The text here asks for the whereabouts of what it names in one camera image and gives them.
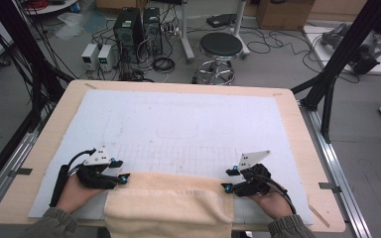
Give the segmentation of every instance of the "stool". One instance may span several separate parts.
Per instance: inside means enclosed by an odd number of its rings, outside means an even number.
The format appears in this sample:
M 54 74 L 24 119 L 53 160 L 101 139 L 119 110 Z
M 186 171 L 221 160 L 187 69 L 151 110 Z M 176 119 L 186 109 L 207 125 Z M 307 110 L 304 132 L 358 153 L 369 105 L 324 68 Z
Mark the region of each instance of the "stool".
M 243 46 L 240 40 L 227 33 L 209 33 L 200 39 L 199 49 L 211 60 L 197 69 L 195 79 L 206 84 L 217 84 L 215 80 L 220 78 L 219 84 L 231 85 L 235 77 L 230 60 L 241 53 Z

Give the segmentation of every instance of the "black stool seat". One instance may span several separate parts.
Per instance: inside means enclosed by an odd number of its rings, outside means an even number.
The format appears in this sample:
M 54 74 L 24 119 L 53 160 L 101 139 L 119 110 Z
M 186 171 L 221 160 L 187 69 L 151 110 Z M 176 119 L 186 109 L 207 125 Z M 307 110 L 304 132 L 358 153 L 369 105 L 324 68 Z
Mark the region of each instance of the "black stool seat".
M 239 39 L 227 33 L 209 33 L 200 39 L 200 49 L 213 57 L 232 58 L 243 49 Z

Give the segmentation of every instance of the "cardboard box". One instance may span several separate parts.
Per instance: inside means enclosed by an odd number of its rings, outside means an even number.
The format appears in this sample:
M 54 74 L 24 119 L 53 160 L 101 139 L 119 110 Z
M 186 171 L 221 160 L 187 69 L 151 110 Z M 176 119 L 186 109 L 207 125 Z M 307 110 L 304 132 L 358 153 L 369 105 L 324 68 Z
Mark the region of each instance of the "cardboard box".
M 244 6 L 243 15 L 247 17 L 256 17 L 258 12 L 259 0 L 250 0 L 246 2 Z
M 256 20 L 261 29 L 301 31 L 314 5 L 315 0 L 286 0 L 282 4 L 261 0 Z
M 367 0 L 317 0 L 309 19 L 352 22 L 366 2 Z
M 96 0 L 97 8 L 119 10 L 125 7 L 139 8 L 141 13 L 147 5 L 147 0 Z

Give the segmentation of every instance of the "floor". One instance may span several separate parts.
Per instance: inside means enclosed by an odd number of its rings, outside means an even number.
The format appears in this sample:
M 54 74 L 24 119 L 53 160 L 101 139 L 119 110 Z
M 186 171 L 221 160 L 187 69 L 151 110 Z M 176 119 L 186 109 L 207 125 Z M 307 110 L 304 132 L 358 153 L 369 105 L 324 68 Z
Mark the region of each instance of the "floor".
M 56 19 L 58 14 L 50 14 L 42 19 L 45 29 L 51 33 L 52 47 L 76 76 L 86 79 L 80 55 L 91 42 L 92 34 L 104 29 L 105 20 L 90 6 L 82 11 L 83 33 L 69 40 L 61 40 L 52 36 L 53 32 L 63 26 L 58 24 L 59 20 Z M 311 24 L 335 26 L 335 23 L 311 22 Z M 194 71 L 206 60 L 198 50 L 198 41 L 206 33 L 201 30 L 211 30 L 211 28 L 205 23 L 204 17 L 189 20 L 189 26 L 188 36 L 195 53 L 194 61 L 187 63 L 180 38 L 172 36 L 170 39 L 172 47 L 165 46 L 165 53 L 172 51 L 171 59 L 176 63 L 175 70 L 171 73 L 148 71 L 147 78 L 162 83 L 191 83 Z M 282 42 L 282 47 L 277 45 L 280 42 L 269 37 L 266 41 L 273 46 L 269 48 L 262 44 L 264 40 L 260 36 L 262 33 L 267 37 L 271 36 L 270 31 L 258 32 L 252 29 L 257 27 L 253 18 L 245 18 L 243 26 L 241 37 L 252 53 L 246 59 L 233 61 L 236 80 L 232 86 L 292 88 L 317 75 L 314 70 L 320 70 L 320 65 L 314 61 L 315 56 L 312 55 L 313 60 L 311 60 L 304 58 L 307 52 L 300 53 L 309 49 L 305 42 L 295 38 L 304 39 L 301 32 L 285 32 L 290 36 L 272 33 L 278 36 L 277 39 Z M 111 34 L 109 31 L 105 36 L 110 37 Z M 43 42 L 38 44 L 44 49 Z M 112 73 L 105 73 L 105 77 L 111 78 Z M 348 74 L 342 76 L 345 79 L 340 78 L 335 85 L 329 135 L 371 235 L 381 237 L 381 114 L 378 111 L 381 107 L 381 76 L 361 75 L 358 78 Z M 303 99 L 307 93 L 308 90 L 297 94 L 296 97 Z M 25 118 L 30 107 L 26 86 L 15 67 L 0 65 L 0 151 Z M 0 237 L 16 237 L 16 234 L 24 228 L 25 226 L 0 225 Z M 96 237 L 97 234 L 95 228 L 79 228 L 77 232 L 78 237 Z M 317 233 L 316 236 L 354 237 L 349 225 L 341 234 Z M 256 233 L 255 237 L 269 236 L 267 233 Z

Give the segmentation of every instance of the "wooden table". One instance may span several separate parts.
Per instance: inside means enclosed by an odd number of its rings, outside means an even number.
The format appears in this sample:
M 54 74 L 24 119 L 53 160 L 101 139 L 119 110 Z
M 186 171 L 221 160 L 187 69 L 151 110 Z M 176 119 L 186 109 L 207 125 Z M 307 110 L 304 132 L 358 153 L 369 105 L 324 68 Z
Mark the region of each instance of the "wooden table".
M 332 191 L 321 189 L 318 185 L 319 182 L 328 182 L 328 180 L 297 101 L 289 89 L 93 80 L 76 80 L 71 82 L 66 89 L 36 145 L 22 165 L 23 168 L 33 169 L 32 173 L 29 176 L 16 176 L 0 203 L 0 224 L 31 224 L 35 221 L 35 219 L 28 218 L 28 213 L 39 191 L 42 177 L 58 150 L 83 95 L 87 90 L 92 89 L 274 97 L 279 106 L 293 156 L 313 213 L 314 225 L 310 228 L 317 232 L 342 232 L 345 230 L 345 223 Z M 80 224 L 104 226 L 104 221 L 81 220 Z M 233 224 L 233 229 L 251 230 L 253 227 Z

